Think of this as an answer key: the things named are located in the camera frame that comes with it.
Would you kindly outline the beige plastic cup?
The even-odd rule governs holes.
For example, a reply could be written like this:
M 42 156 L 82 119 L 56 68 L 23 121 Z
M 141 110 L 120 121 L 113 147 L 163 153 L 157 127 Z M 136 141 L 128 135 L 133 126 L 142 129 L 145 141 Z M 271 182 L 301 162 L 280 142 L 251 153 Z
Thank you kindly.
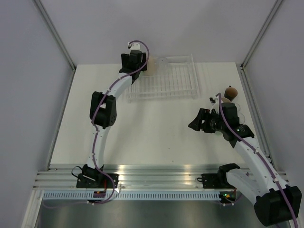
M 229 99 L 225 98 L 225 97 L 221 98 L 221 102 L 222 103 L 231 103 L 231 101 Z

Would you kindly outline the peach cup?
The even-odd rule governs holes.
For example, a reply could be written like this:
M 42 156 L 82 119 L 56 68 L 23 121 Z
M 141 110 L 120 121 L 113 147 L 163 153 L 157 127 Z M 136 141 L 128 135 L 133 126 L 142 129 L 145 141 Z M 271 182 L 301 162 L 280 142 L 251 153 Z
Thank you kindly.
M 151 57 L 147 62 L 147 70 L 145 71 L 146 76 L 154 76 L 156 73 L 156 58 Z

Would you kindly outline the white wire dish rack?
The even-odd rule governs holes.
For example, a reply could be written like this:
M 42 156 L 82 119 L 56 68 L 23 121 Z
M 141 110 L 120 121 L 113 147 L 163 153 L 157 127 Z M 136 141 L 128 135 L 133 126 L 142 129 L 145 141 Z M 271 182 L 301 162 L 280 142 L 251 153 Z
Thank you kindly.
M 154 76 L 146 76 L 142 72 L 126 90 L 125 98 L 128 102 L 143 99 L 197 98 L 199 84 L 193 56 L 166 58 L 169 63 L 168 73 L 159 75 L 156 71 Z

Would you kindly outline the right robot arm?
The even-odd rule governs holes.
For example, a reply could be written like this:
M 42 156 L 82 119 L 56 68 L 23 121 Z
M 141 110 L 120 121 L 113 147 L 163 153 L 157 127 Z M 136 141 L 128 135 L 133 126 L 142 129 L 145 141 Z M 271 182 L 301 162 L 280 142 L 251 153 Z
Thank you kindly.
M 220 166 L 217 183 L 223 188 L 234 187 L 254 206 L 258 220 L 271 226 L 297 218 L 302 193 L 297 186 L 290 186 L 274 169 L 261 152 L 251 129 L 241 124 L 234 103 L 220 103 L 218 109 L 201 108 L 189 128 L 204 133 L 220 132 L 231 147 L 242 157 L 254 176 L 251 180 L 235 163 Z

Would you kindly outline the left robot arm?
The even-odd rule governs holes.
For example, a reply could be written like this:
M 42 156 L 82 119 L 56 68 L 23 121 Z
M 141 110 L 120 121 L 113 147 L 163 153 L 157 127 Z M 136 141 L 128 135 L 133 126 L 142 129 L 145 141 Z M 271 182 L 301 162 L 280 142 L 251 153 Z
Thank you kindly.
M 117 119 L 116 100 L 147 70 L 149 54 L 139 50 L 132 50 L 129 54 L 121 54 L 122 68 L 116 79 L 104 92 L 93 92 L 91 97 L 90 114 L 93 125 L 92 151 L 87 163 L 81 168 L 78 176 L 78 188 L 100 188 L 105 175 L 104 152 L 106 139 L 111 127 Z

